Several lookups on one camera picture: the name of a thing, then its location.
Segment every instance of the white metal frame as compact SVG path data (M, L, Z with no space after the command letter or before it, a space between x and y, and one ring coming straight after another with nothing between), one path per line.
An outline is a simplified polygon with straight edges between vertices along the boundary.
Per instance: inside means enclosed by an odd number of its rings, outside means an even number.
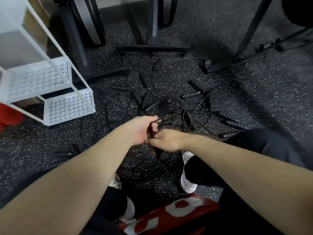
M68 63L70 64L70 67L74 69L74 71L76 72L76 74L79 76L79 78L82 80L82 82L85 84L85 86L92 92L91 88L89 87L89 85L87 84L87 82L85 81L85 79L82 77L82 75L79 73L79 71L76 69L76 67L74 66L74 64L72 63L72 61L68 58L68 56L66 55L66 53L63 51L63 49L60 47L60 45L57 43L56 39L53 37L53 35L50 33L50 31L48 30L48 28L45 26L45 24L43 23L43 21L40 19L40 17L37 15L37 13L35 12L35 10L33 9L33 7L31 6L31 4L28 2L28 0L21 0L26 4L26 7L28 8L28 10L30 11L30 13L34 16L34 18L36 19L36 21L39 23L39 25L42 27L42 29L45 31L45 33L48 35L48 37L52 40L52 42L54 43L54 45L57 47L57 49L60 51L60 53L67 59ZM5 7L3 5L1 5L0 3L0 11L6 16L6 18L10 21L10 23L12 25L14 25L14 27L28 40L28 42L35 48L35 50L37 50L37 52L51 65L51 67L57 72L57 74L66 82L69 83L70 87L74 90L74 92L82 99L82 101L85 103L86 106L88 106L89 110L92 112L95 112L94 109L94 105L92 105L90 102L88 102L84 96L80 93L80 91L73 85L71 79L68 80L67 77L60 71L60 69L55 65L55 63L49 58L49 56L45 53L45 51L43 51L41 49L41 47L37 44L37 42L29 35L29 33L23 28L22 25L20 25L15 19L14 17L12 17L10 15L10 13L8 13L5 9ZM0 71L2 71L3 73L6 72L5 69L3 69L0 66ZM41 99L42 101L46 102L46 100L44 98L42 98L40 95L37 95L37 97L39 99ZM20 112L22 112L23 114L26 114L27 116L41 122L44 123L44 120L26 112L25 110L13 105L12 103L5 103L6 105L12 107L15 110L18 110Z

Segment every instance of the speckled rubber flooring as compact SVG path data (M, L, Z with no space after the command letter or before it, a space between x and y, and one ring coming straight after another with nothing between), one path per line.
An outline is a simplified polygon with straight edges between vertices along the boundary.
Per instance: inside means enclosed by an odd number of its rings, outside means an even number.
M130 94L113 91L109 85L130 85L143 96L145 89L138 78L140 72L147 76L152 74L154 87L160 89L154 91L154 97L163 96L177 86L192 90L187 84L189 79L196 79L207 88L224 85L212 92L214 111L232 114L250 128L265 127L277 131L295 147L306 166L313 169L312 45L283 53L273 50L264 59L207 75L198 67L203 58L218 62L236 52L260 1L179 0L174 23L159 31L159 43L191 45L192 50L185 57L168 53L153 56L116 54L116 43L135 43L135 38L122 7L102 9L100 13L107 43L93 50L95 71L129 64L132 73L128 78L117 76L91 84L99 116L89 115L51 127L27 120L19 126L6 128L0 134L0 207L22 179L64 160L66 154L54 152L68 151L73 144L79 151L84 151L92 144L96 130L99 131L97 139L108 133L109 129L102 127L103 124L110 122L111 128L115 128L122 121L136 116L138 110L134 100L129 102ZM132 4L131 8L141 34L145 36L147 2ZM280 0L274 0L248 51L300 29L283 15ZM163 57L164 64L152 73L152 66L160 57ZM215 118L207 128L214 133L232 131ZM198 133L212 137L204 129ZM136 208L141 207L138 213L184 195L180 187L183 161L179 154L165 154L159 166L148 146L135 148L130 154L136 152L143 153L125 157L118 174L123 189ZM196 192L217 201L221 191L220 188L199 186Z

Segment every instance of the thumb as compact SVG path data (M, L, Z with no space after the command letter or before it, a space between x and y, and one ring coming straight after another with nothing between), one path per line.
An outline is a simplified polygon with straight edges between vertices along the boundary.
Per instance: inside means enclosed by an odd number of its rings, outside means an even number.
M157 148L160 148L161 146L161 140L155 138L146 139L145 143Z

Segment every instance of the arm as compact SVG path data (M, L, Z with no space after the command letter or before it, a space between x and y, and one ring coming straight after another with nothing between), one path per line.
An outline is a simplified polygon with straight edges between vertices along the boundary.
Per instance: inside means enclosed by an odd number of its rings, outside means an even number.
M147 139L156 119L134 118L31 184L0 210L0 234L79 234L129 148Z
M162 130L146 140L168 152L190 151L257 213L285 234L313 234L313 172L201 135Z

